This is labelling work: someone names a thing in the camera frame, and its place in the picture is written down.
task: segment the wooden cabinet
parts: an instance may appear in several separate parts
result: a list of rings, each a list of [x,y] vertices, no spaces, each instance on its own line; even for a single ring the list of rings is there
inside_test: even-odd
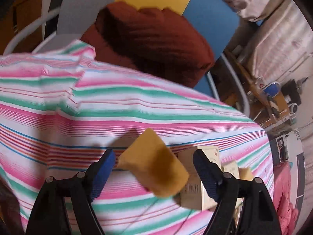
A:
[[[0,54],[10,40],[23,28],[41,17],[42,0],[15,0],[9,11],[0,19]],[[17,45],[14,52],[31,52],[42,42],[41,29],[25,38]]]

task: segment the striped bedsheet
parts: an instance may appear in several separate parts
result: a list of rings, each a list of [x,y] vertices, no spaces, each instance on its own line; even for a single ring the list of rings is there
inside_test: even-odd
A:
[[[118,157],[148,127],[175,153],[218,146],[223,163],[251,167],[273,197],[270,145],[257,124],[193,89],[94,57],[80,41],[0,57],[0,176],[19,201],[24,229],[46,177],[72,177],[108,147]],[[80,234],[66,204],[73,234]],[[109,235],[202,234],[212,216],[159,199],[119,170],[92,206]]]

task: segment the small box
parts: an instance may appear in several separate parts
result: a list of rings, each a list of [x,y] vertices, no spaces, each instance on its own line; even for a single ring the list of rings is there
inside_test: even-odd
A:
[[[196,146],[179,152],[177,157],[189,173],[187,184],[180,192],[180,200],[184,208],[204,211],[217,206],[217,203],[208,196],[193,165],[192,157],[197,149],[202,149],[207,158],[221,168],[219,148],[216,146]]]
[[[227,164],[223,164],[222,168],[223,172],[229,172],[231,175],[233,175],[235,178],[239,179],[239,169],[236,161],[232,161]],[[238,198],[236,202],[236,207],[237,208],[242,202],[242,198]]]

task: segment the pink fabric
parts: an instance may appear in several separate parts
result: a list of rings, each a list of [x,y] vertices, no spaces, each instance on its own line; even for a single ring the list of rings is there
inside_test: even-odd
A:
[[[294,209],[290,201],[290,166],[288,162],[274,166],[273,203],[281,225],[282,235],[291,235],[299,211]]]
[[[274,197],[273,203],[276,211],[284,194],[287,201],[290,199],[290,165],[288,162],[281,163],[273,167],[274,169]]]

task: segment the barcode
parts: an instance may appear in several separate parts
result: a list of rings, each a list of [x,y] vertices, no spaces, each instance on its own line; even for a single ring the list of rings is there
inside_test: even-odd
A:
[[[198,193],[199,188],[197,184],[189,184],[188,185],[188,192],[189,193]]]

